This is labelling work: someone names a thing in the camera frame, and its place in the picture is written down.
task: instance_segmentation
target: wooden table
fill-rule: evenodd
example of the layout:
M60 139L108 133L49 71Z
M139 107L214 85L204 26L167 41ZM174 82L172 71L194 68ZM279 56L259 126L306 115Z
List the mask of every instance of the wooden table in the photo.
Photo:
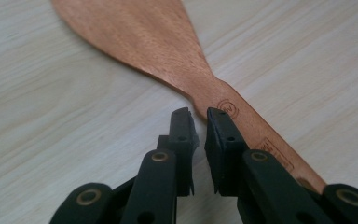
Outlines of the wooden table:
M326 180L358 188L358 1L185 0L217 77ZM0 0L0 223L48 223L89 182L135 176L189 101L103 55L47 0ZM203 145L178 223L241 223Z

